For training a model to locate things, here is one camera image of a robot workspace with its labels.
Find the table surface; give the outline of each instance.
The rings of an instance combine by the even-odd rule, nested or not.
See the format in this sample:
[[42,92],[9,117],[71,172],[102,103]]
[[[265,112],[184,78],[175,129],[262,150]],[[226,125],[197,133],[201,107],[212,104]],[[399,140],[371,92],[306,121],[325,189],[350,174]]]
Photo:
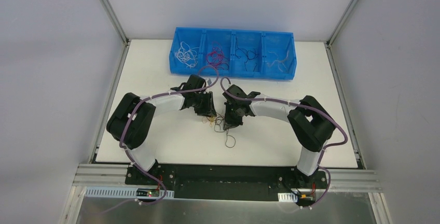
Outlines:
[[[169,69],[171,40],[132,40],[125,60],[112,114],[122,97],[154,95],[186,82],[188,76],[172,75]],[[332,70],[323,43],[296,42],[296,74],[292,81],[265,81],[232,78],[246,93],[258,91],[282,99],[302,99],[314,96],[327,112],[347,131]],[[225,99],[219,82],[210,88],[214,93],[215,109],[224,113]],[[214,131],[203,123],[192,108],[172,111],[154,117],[146,149],[155,151],[160,163],[293,166],[299,159],[301,144],[289,123],[268,117],[244,117],[243,126],[231,129],[236,139],[234,148],[225,146],[226,134]],[[341,142],[342,134],[334,132],[329,143]],[[104,131],[96,162],[129,162],[118,142]],[[331,147],[321,162],[326,167],[357,167],[351,142]]]

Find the white string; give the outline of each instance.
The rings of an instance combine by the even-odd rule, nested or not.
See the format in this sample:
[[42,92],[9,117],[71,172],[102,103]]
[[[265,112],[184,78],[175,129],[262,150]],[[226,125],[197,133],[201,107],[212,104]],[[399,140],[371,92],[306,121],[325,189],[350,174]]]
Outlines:
[[196,48],[191,48],[186,42],[180,43],[180,48],[177,52],[174,53],[176,59],[178,59],[181,63],[185,64],[188,68],[194,68],[197,65],[197,51]]
[[276,59],[275,61],[273,61],[272,64],[270,64],[270,65],[269,65],[269,63],[267,63],[267,66],[268,66],[268,67],[272,67],[272,66],[275,64],[275,62],[278,62],[278,69],[280,70],[280,72],[284,73],[284,71],[280,68],[280,64],[283,64],[283,66],[286,68],[286,72],[287,72],[287,67],[286,67],[286,65],[284,64],[284,62],[287,61],[287,58],[288,58],[288,52],[289,52],[289,51],[290,51],[290,50],[287,50],[286,58],[284,58],[284,60],[281,60],[281,61],[279,60],[277,53],[272,52],[272,51],[267,51],[268,53],[272,53],[272,54],[275,54],[275,55],[277,56],[277,59]]

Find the white wall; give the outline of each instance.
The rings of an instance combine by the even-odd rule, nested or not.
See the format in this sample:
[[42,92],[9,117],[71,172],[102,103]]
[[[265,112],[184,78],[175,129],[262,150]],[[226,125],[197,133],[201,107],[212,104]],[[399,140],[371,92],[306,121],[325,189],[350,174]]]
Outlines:
[[57,223],[122,51],[99,0],[0,0],[0,223]]
[[172,39],[177,26],[293,32],[327,40],[350,0],[109,0],[129,38]]
[[361,0],[333,46],[394,223],[438,223],[440,0]]

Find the blue bin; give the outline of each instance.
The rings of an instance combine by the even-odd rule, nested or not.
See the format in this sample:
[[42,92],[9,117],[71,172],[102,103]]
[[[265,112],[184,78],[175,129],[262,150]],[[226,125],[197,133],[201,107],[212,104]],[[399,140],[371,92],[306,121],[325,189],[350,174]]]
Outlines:
[[[176,28],[170,51],[170,71],[198,73],[206,65],[222,76],[292,80],[296,69],[292,33]],[[201,75],[215,76],[213,69]]]

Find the blue plastic tray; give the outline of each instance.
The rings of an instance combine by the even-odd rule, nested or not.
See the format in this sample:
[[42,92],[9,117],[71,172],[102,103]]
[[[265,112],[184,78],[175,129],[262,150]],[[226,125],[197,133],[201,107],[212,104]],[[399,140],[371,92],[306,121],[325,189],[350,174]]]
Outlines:
[[[292,80],[296,69],[293,34],[176,28],[170,50],[171,73],[196,74],[209,64],[229,77]],[[201,74],[215,76],[215,71],[205,69]]]

